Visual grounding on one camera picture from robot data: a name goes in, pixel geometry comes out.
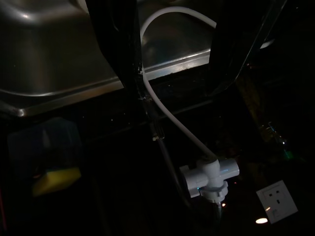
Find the yellow sponge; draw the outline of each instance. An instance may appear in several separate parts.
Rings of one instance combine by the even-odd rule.
[[[81,172],[78,167],[47,172],[33,185],[33,196],[37,197],[68,188],[80,177]]]

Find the sink basin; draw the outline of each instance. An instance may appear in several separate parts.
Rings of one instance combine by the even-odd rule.
[[[170,2],[191,1],[139,1],[140,25]],[[0,0],[0,31],[4,112],[32,116],[123,88],[75,0]],[[142,45],[149,79],[208,63],[212,33],[179,13],[156,19]]]

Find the stainless steel sink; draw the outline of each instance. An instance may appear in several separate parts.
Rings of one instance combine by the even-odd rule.
[[[191,3],[139,1],[140,24],[170,2]],[[89,16],[75,0],[0,0],[0,32],[4,112],[32,116],[123,88],[98,48]],[[156,19],[142,45],[149,79],[206,64],[212,33],[182,14]]]

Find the electrical outlet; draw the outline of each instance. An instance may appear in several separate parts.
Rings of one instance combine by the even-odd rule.
[[[282,180],[257,191],[257,195],[271,224],[298,211]]]

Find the small light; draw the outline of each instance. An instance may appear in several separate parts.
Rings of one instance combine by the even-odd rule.
[[[268,222],[268,220],[266,218],[260,218],[260,219],[256,220],[256,224],[264,224],[267,222]]]

